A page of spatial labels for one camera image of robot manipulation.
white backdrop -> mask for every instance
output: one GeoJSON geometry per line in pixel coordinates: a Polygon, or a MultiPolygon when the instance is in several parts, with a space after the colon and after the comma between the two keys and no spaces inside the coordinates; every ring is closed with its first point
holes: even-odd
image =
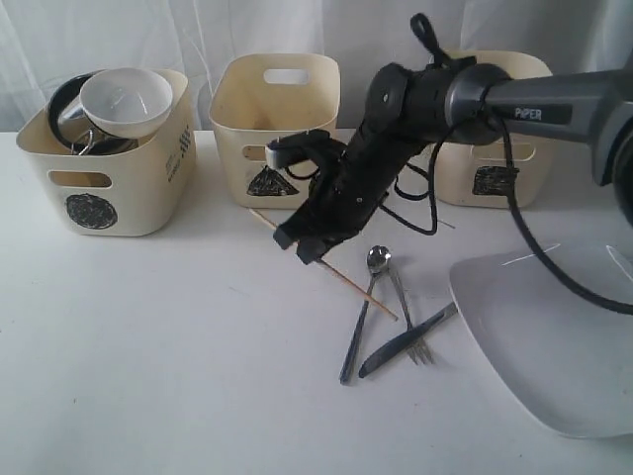
{"type": "Polygon", "coordinates": [[[426,64],[408,29],[418,11],[445,48],[520,50],[554,72],[620,67],[633,48],[631,0],[0,0],[0,131],[18,130],[66,79],[124,65],[186,73],[207,129],[226,65],[259,51],[336,59],[339,125],[353,127],[379,67],[426,64]]]}

white table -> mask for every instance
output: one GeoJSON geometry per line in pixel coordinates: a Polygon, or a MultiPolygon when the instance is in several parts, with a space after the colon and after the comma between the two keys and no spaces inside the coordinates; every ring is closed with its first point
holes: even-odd
{"type": "MultiPolygon", "coordinates": [[[[633,470],[631,437],[569,440],[534,422],[461,318],[428,339],[436,366],[402,357],[340,386],[361,300],[230,201],[212,133],[196,134],[199,164],[176,215],[142,238],[67,231],[14,140],[0,135],[3,474],[633,470]]],[[[526,216],[542,241],[598,239],[630,253],[611,194],[592,186],[583,148],[561,145],[526,216]]],[[[427,223],[426,204],[390,200],[427,223]]],[[[523,246],[505,211],[439,213],[457,229],[421,237],[377,213],[327,259],[365,286],[365,252],[387,245],[421,321],[449,301],[451,264],[523,246]]],[[[399,307],[393,292],[386,301],[399,307]]],[[[403,328],[371,311],[361,358],[403,328]]]]}

chopstick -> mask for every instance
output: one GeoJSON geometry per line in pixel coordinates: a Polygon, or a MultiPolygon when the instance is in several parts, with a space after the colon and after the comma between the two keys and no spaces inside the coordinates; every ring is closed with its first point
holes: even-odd
{"type": "MultiPolygon", "coordinates": [[[[255,218],[257,218],[259,221],[261,221],[263,224],[265,224],[271,230],[275,231],[277,229],[277,225],[275,223],[270,221],[268,218],[266,218],[264,215],[262,215],[258,211],[253,210],[252,208],[249,208],[248,211],[250,211],[251,215],[253,215],[255,218]]],[[[396,314],[394,314],[391,310],[389,310],[387,307],[385,307],[383,304],[381,304],[379,301],[377,301],[371,295],[369,295],[367,292],[365,292],[363,289],[361,289],[354,281],[350,280],[348,277],[346,277],[345,275],[340,273],[335,267],[332,267],[330,264],[325,262],[323,259],[316,260],[316,263],[321,268],[327,270],[330,274],[332,274],[334,277],[336,277],[338,280],[340,280],[342,283],[344,283],[346,286],[348,286],[351,289],[353,289],[356,293],[358,293],[359,295],[362,295],[363,296],[363,300],[366,300],[367,302],[369,302],[371,304],[374,304],[376,307],[378,307],[380,310],[382,310],[385,314],[387,314],[389,317],[391,317],[394,321],[398,320],[398,316],[396,314]]]]}

spoon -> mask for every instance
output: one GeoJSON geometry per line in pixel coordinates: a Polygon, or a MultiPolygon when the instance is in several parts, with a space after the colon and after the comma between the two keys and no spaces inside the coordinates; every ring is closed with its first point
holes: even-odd
{"type": "MultiPolygon", "coordinates": [[[[389,260],[391,259],[391,254],[389,250],[383,245],[375,245],[369,252],[367,253],[367,269],[369,270],[370,280],[369,287],[367,288],[367,293],[369,295],[372,294],[374,290],[374,285],[378,278],[385,272],[389,270],[389,260]]],[[[360,338],[361,333],[363,332],[363,326],[365,325],[365,317],[367,316],[367,309],[369,307],[369,302],[363,302],[363,308],[360,311],[360,315],[358,316],[358,321],[356,322],[356,328],[354,329],[354,334],[352,335],[352,339],[349,342],[349,348],[347,349],[347,355],[345,356],[345,361],[343,362],[343,367],[340,370],[340,376],[338,380],[340,384],[347,384],[349,379],[351,378],[352,371],[354,370],[354,361],[356,360],[356,355],[358,354],[358,348],[360,347],[360,338]]]]}

